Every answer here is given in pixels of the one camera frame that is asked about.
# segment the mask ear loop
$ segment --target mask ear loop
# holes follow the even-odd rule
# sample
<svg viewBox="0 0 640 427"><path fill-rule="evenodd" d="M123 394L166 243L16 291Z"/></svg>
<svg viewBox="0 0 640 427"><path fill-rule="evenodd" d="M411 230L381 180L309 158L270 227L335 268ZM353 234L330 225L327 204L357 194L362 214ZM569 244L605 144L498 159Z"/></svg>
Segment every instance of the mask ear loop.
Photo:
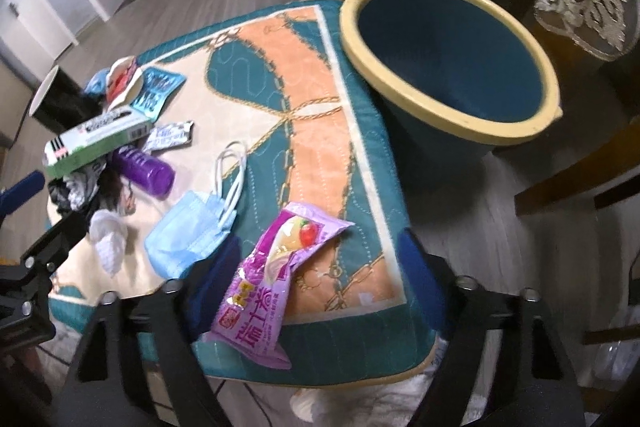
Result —
<svg viewBox="0 0 640 427"><path fill-rule="evenodd" d="M239 145L242 150L234 149L234 145ZM242 186L244 184L244 171L246 169L246 146L241 141L233 141L229 143L223 152L216 158L214 166L213 193L222 199L222 174L223 163L226 158L233 156L238 161L238 175L231 184L229 192L225 198L225 206L222 217L220 217L220 225L226 223L229 216L238 206L240 195L242 194Z"/></svg>

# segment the table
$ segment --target table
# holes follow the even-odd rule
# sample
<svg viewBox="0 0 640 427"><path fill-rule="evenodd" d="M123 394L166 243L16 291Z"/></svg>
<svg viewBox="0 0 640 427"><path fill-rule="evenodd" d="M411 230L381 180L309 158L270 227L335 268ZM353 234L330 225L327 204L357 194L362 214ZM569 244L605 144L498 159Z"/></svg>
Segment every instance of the table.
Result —
<svg viewBox="0 0 640 427"><path fill-rule="evenodd" d="M161 157L176 171L166 200L136 192L128 253L113 279L81 241L54 277L55 318L82 330L101 293L144 295L162 282L143 248L187 190L207 192L217 155L244 140L248 161L233 232L247 256L287 201L355 225L296 272L279 342L292 369L250 362L227 344L193 344L205 374L295 387L404 380L432 358L435 331L396 257L408 216L382 117L342 51L340 1L273 6L178 37L138 57L187 81L160 123L195 121L193 144ZM225 166L228 190L236 167ZM49 216L55 217L51 207ZM154 360L150 338L142 353Z"/></svg>

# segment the pink snack package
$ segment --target pink snack package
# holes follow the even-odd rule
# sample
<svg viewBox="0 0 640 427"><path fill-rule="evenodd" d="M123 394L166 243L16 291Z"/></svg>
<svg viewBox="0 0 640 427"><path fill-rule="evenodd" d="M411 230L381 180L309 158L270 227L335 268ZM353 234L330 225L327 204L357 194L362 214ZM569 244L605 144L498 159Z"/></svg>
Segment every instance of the pink snack package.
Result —
<svg viewBox="0 0 640 427"><path fill-rule="evenodd" d="M290 369L278 336L292 275L326 241L351 225L312 204L288 203L238 266L204 339L223 341L260 365Z"/></svg>

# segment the white tissue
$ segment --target white tissue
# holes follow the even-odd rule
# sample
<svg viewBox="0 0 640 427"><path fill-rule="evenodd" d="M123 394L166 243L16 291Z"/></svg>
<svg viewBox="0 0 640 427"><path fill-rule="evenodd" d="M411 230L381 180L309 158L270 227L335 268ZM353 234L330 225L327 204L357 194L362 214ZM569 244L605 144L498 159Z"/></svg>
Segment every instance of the white tissue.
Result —
<svg viewBox="0 0 640 427"><path fill-rule="evenodd" d="M127 248L127 225L110 210L98 210L91 218L89 240L93 243L100 265L111 277L120 271Z"/></svg>

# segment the yellow bucket rim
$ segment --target yellow bucket rim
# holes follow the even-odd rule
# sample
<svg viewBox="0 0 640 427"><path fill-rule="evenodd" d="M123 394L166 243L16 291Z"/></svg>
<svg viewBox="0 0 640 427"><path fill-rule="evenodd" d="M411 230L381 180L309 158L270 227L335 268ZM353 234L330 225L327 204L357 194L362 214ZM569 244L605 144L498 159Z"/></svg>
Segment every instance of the yellow bucket rim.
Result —
<svg viewBox="0 0 640 427"><path fill-rule="evenodd" d="M520 39L533 58L542 82L542 103L527 120L497 122L458 111L431 98L387 68L365 44L358 16L371 0L345 0L340 8L342 47L364 79L387 100L418 120L460 138L488 145L515 145L540 134L562 117L558 78L549 57L531 33L506 10L490 0L465 0L502 22Z"/></svg>

